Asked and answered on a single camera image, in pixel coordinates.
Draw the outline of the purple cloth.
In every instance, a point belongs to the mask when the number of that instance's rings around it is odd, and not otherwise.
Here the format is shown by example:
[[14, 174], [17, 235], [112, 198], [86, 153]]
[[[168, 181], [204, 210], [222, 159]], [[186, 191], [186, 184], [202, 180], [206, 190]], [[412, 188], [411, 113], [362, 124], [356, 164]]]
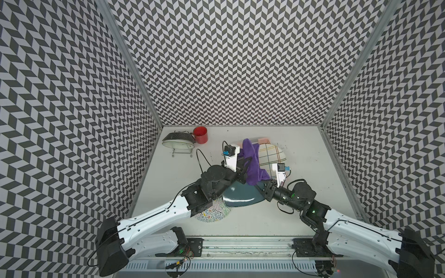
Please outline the purple cloth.
[[260, 181], [270, 179], [268, 172], [260, 167], [259, 147], [258, 144], [253, 144], [249, 139], [244, 139], [239, 153], [239, 156], [251, 159], [246, 178], [246, 183], [251, 186], [255, 186]]

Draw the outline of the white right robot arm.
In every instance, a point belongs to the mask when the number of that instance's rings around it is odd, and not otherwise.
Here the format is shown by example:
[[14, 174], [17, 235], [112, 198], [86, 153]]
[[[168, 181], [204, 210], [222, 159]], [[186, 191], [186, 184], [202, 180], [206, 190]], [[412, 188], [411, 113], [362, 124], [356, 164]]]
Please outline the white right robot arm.
[[300, 220], [314, 229], [314, 245], [332, 254], [372, 264], [398, 278], [432, 278], [435, 256], [420, 233], [410, 228], [392, 231], [351, 218], [315, 199], [316, 192], [300, 179], [292, 190], [276, 180], [257, 187], [267, 201], [292, 208]]

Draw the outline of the plaid striped white plate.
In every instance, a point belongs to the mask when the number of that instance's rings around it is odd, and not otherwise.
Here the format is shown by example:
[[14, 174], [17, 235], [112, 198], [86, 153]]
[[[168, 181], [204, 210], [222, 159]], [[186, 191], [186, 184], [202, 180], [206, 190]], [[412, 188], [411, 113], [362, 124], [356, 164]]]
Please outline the plaid striped white plate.
[[272, 169], [274, 163], [286, 163], [285, 153], [276, 145], [261, 144], [258, 149], [259, 167], [265, 170], [270, 178], [275, 178], [276, 173]]

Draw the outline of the colourful squiggle pattern plate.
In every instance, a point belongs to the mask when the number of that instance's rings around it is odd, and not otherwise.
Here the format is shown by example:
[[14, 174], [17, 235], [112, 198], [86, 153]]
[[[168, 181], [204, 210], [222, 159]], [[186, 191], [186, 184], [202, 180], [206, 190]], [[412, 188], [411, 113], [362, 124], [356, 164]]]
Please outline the colourful squiggle pattern plate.
[[217, 222], [226, 218], [231, 211], [232, 208], [228, 207], [222, 198], [219, 198], [213, 202], [210, 208], [195, 215], [194, 218], [201, 222]]

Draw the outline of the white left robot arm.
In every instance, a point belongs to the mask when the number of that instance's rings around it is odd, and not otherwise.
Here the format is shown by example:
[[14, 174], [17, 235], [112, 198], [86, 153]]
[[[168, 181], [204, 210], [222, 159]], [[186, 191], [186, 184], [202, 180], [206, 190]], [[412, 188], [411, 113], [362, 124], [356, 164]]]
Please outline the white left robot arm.
[[183, 230], [173, 227], [162, 233], [161, 229], [211, 208], [233, 183], [245, 180], [250, 161], [228, 158], [209, 167], [160, 207], [120, 221], [105, 219], [95, 240], [99, 276], [113, 275], [137, 257], [177, 255], [188, 243]]

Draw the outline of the dark teal plate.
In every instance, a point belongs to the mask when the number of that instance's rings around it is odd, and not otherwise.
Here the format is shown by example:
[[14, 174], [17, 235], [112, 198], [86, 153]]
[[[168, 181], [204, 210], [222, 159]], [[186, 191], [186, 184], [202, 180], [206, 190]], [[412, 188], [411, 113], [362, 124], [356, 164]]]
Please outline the dark teal plate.
[[259, 185], [249, 185], [236, 181], [224, 191], [222, 200], [227, 207], [255, 205], [265, 200], [260, 193], [263, 187], [264, 185], [262, 183], [259, 183]]

